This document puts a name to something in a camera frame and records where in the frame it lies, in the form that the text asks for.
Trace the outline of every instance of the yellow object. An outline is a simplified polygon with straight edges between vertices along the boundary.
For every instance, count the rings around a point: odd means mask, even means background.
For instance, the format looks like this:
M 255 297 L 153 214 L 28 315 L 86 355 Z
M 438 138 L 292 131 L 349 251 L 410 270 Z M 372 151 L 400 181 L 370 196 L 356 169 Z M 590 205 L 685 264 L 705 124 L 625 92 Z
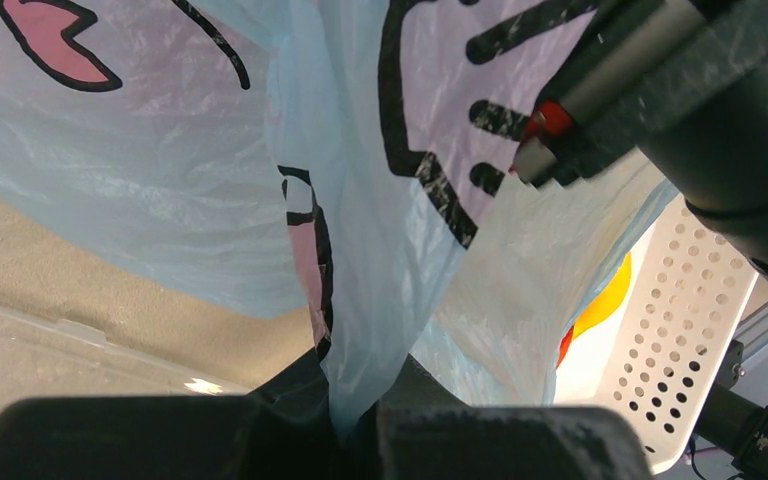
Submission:
M 575 340 L 579 335 L 591 328 L 604 322 L 612 313 L 622 305 L 625 296 L 628 294 L 628 288 L 631 285 L 631 254 L 627 254 L 623 259 L 622 265 L 614 274 L 614 278 L 608 283 L 608 286 L 602 290 L 598 297 L 594 298 L 590 305 L 581 312 L 575 321 L 572 338 Z

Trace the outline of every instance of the plastic container lid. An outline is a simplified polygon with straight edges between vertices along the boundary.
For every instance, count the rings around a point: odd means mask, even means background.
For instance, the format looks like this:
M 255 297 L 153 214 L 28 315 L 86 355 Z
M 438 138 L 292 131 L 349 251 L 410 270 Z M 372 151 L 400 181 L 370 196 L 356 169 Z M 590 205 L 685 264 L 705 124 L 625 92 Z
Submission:
M 103 332 L 0 307 L 0 413 L 31 397 L 245 394 L 250 389 L 107 342 Z

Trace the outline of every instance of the cartoon print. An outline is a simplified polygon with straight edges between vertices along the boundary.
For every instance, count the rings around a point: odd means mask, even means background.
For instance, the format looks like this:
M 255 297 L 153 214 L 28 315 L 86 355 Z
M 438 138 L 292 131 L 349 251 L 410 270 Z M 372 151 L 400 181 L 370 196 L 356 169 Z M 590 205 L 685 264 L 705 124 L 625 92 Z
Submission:
M 278 166 L 284 176 L 281 189 L 287 201 L 287 225 L 296 274 L 304 287 L 313 326 L 313 343 L 319 360 L 331 349 L 334 313 L 334 263 L 325 214 L 316 203 L 310 173 L 300 168 Z
M 172 3 L 213 39 L 237 72 L 240 87 L 248 90 L 251 82 L 246 67 L 219 30 L 187 0 Z M 22 51 L 62 85 L 83 92 L 122 87 L 122 80 L 75 39 L 98 22 L 92 10 L 70 0 L 0 0 L 0 17 Z
M 389 168 L 419 180 L 464 248 L 525 131 L 528 116 L 518 112 L 531 111 L 569 53 L 546 58 L 542 46 L 574 43 L 583 27 L 561 27 L 586 25 L 594 10 L 595 0 L 390 0 L 378 64 Z

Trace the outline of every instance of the white plastic basket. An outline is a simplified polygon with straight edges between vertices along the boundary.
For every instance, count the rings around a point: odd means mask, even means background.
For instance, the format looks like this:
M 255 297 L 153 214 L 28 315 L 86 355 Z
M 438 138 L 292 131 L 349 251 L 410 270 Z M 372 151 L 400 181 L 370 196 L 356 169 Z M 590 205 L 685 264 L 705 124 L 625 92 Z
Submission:
M 559 391 L 566 393 L 556 401 L 619 412 L 657 474 L 684 452 L 757 273 L 690 214 L 683 198 L 641 244 L 638 255 L 632 251 L 633 285 L 624 306 L 613 325 L 605 322 L 573 342 L 559 369 Z M 589 392 L 563 388 L 588 376 L 599 379 Z

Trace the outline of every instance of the black cable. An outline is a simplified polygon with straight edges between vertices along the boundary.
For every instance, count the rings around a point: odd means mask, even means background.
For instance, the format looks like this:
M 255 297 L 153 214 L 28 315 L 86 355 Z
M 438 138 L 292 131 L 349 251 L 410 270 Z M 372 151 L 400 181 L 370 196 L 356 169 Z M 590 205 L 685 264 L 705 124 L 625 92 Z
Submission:
M 693 473 L 696 474 L 697 477 L 701 478 L 702 480 L 708 480 L 705 478 L 704 475 L 699 473 L 699 469 L 696 468 L 696 439 L 693 437 L 690 437 L 690 441 L 687 442 L 687 448 L 690 449 L 690 468 L 693 469 Z

